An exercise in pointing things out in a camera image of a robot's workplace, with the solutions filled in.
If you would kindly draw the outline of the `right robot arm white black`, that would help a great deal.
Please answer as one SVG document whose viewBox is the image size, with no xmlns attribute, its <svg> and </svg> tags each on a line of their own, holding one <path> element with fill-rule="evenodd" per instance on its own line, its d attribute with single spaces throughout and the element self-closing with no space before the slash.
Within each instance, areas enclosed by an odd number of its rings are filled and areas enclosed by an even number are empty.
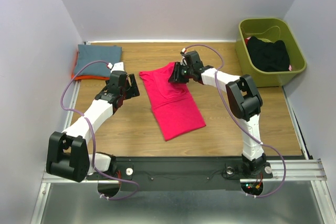
<svg viewBox="0 0 336 224">
<path fill-rule="evenodd" d="M 169 83 L 188 83 L 191 79 L 215 87 L 229 115 L 243 136 L 242 167 L 244 175 L 253 177 L 266 163 L 260 139 L 259 118 L 263 101 L 250 75 L 235 76 L 205 66 L 197 51 L 181 51 L 182 60 L 174 64 Z"/>
</svg>

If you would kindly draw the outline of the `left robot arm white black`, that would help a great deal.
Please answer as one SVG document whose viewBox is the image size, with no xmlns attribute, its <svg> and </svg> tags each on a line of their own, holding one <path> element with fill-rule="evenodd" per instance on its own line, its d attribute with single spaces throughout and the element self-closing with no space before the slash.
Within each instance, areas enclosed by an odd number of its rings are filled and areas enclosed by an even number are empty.
<svg viewBox="0 0 336 224">
<path fill-rule="evenodd" d="M 92 104 L 80 118 L 63 132 L 53 132 L 49 138 L 46 172 L 48 174 L 83 181 L 87 175 L 99 172 L 104 178 L 116 175 L 115 157 L 110 154 L 88 151 L 88 144 L 95 143 L 95 132 L 124 100 L 140 95 L 133 74 L 114 70 L 106 86 L 95 96 Z"/>
</svg>

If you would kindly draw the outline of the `pink red t shirt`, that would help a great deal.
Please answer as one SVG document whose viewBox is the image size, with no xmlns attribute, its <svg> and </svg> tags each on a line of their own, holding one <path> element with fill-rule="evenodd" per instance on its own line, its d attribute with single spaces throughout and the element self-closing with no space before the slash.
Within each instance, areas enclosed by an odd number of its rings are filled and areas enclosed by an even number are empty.
<svg viewBox="0 0 336 224">
<path fill-rule="evenodd" d="M 173 69 L 171 62 L 156 70 L 139 72 L 165 141 L 206 126 L 187 85 L 168 82 Z"/>
</svg>

